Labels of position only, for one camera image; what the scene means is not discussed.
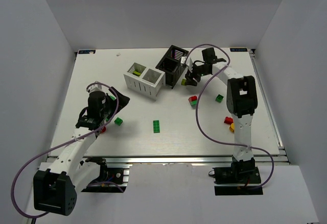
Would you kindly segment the lime curved lego brick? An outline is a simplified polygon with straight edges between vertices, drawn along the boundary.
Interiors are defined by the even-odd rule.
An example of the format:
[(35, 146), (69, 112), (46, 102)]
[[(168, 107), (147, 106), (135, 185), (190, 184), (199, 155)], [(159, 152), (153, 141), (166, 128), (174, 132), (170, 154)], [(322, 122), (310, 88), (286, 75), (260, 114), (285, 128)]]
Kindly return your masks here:
[(135, 76), (138, 76), (138, 77), (141, 75), (141, 73), (139, 73), (137, 71), (134, 71), (132, 74), (135, 75)]

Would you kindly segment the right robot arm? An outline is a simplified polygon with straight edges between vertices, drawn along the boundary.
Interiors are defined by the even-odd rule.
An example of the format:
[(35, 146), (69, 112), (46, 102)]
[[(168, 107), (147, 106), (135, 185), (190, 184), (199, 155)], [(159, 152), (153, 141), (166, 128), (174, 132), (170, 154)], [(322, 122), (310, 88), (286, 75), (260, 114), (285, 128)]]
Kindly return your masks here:
[(202, 61), (192, 61), (189, 54), (181, 58), (181, 65), (188, 68), (185, 85), (197, 86), (201, 78), (209, 74), (226, 85), (226, 106), (234, 123), (232, 158), (237, 162), (250, 162), (253, 159), (251, 123), (258, 107), (255, 78), (235, 71), (229, 66), (230, 58), (218, 58), (213, 47), (203, 50), (202, 57)]

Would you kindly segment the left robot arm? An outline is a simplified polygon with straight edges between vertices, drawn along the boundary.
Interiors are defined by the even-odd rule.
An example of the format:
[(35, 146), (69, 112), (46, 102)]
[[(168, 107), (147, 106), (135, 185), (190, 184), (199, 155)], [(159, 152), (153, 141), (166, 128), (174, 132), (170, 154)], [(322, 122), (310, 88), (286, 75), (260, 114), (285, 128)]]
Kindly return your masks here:
[(108, 180), (104, 159), (83, 159), (106, 124), (128, 105), (130, 98), (111, 87), (111, 97), (100, 84), (88, 89), (87, 106), (79, 114), (72, 142), (64, 146), (56, 160), (45, 170), (38, 170), (33, 178), (34, 208), (38, 211), (68, 216), (77, 196), (89, 186)]

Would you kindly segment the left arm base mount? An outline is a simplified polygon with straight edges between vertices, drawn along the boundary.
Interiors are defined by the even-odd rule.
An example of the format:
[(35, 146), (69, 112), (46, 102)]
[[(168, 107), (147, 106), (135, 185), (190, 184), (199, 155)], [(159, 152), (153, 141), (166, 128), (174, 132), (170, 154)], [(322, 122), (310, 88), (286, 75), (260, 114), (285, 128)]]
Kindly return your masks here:
[(128, 166), (108, 164), (104, 158), (90, 157), (80, 161), (73, 185), (77, 193), (123, 193), (128, 177)]

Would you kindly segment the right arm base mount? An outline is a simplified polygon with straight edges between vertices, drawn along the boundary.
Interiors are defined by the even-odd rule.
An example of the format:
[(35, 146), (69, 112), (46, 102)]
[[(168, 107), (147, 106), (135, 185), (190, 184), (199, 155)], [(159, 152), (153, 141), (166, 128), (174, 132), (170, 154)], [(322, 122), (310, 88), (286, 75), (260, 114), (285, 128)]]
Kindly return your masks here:
[(216, 167), (208, 176), (214, 179), (215, 196), (263, 195), (259, 169), (254, 168), (245, 176), (236, 177), (231, 167)]

